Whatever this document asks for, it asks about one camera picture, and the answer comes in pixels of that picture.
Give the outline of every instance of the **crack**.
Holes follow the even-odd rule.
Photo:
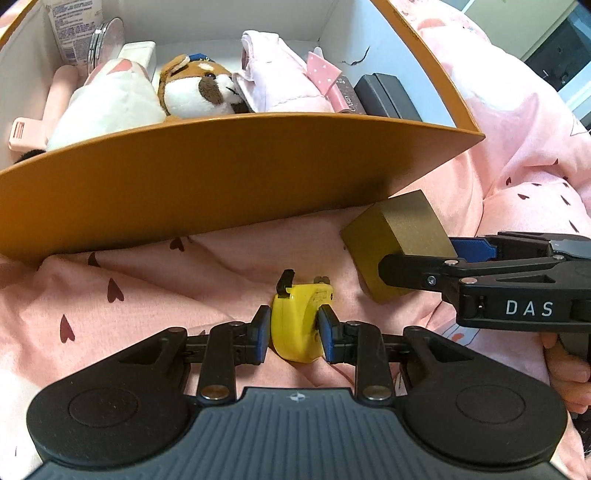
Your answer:
[[[365,54],[363,55],[363,58],[361,60],[356,60],[353,63],[349,63],[349,62],[346,62],[346,61],[343,60],[341,63],[346,63],[347,65],[349,65],[351,67],[354,66],[354,65],[357,65],[357,64],[361,63],[362,61],[365,60],[365,57],[367,57],[370,48],[371,48],[371,45],[368,47],[367,50],[365,50]]]

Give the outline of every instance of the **metal pin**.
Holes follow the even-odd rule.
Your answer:
[[[363,396],[368,400],[387,400],[392,396],[392,391],[383,385],[370,385],[363,389]]]
[[[201,396],[205,400],[223,400],[227,398],[230,391],[225,385],[208,385],[201,390]]]

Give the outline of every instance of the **light pink cloth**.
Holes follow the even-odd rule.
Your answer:
[[[232,80],[254,112],[333,112],[308,78],[306,62],[279,35],[247,30],[242,47],[242,70]]]
[[[422,189],[452,236],[522,230],[591,237],[591,137],[556,92],[451,7],[436,0],[395,5],[449,72],[487,135],[404,192]],[[395,151],[393,145],[392,161]],[[40,388],[170,326],[200,333],[231,318],[249,321],[272,300],[285,268],[295,269],[299,283],[329,276],[341,320],[372,322],[384,333],[401,333],[410,324],[448,330],[454,311],[438,294],[413,292],[378,305],[364,292],[339,236],[361,211],[53,256],[37,271],[2,261],[0,477],[21,479],[38,465],[24,422]],[[449,330],[447,336],[548,382],[535,333]],[[191,376],[189,391],[196,378]],[[271,351],[260,367],[237,368],[239,393],[245,385],[351,387],[353,380],[350,366],[322,359],[295,365]],[[586,478],[572,425],[556,462],[571,478]]]

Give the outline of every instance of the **brown and white plush toy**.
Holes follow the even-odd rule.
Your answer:
[[[202,54],[168,62],[160,72],[158,98],[167,115],[182,119],[248,112],[232,74]]]

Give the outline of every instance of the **open cardboard box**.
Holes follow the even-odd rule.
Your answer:
[[[239,67],[244,30],[315,46],[355,84],[396,75],[423,122],[346,114],[245,114],[156,125],[12,165],[0,148],[0,254],[121,248],[271,219],[367,205],[484,138],[457,90],[387,0],[103,0],[126,41],[153,40],[161,66],[204,53]],[[41,118],[61,65],[41,0],[0,39],[0,125]]]

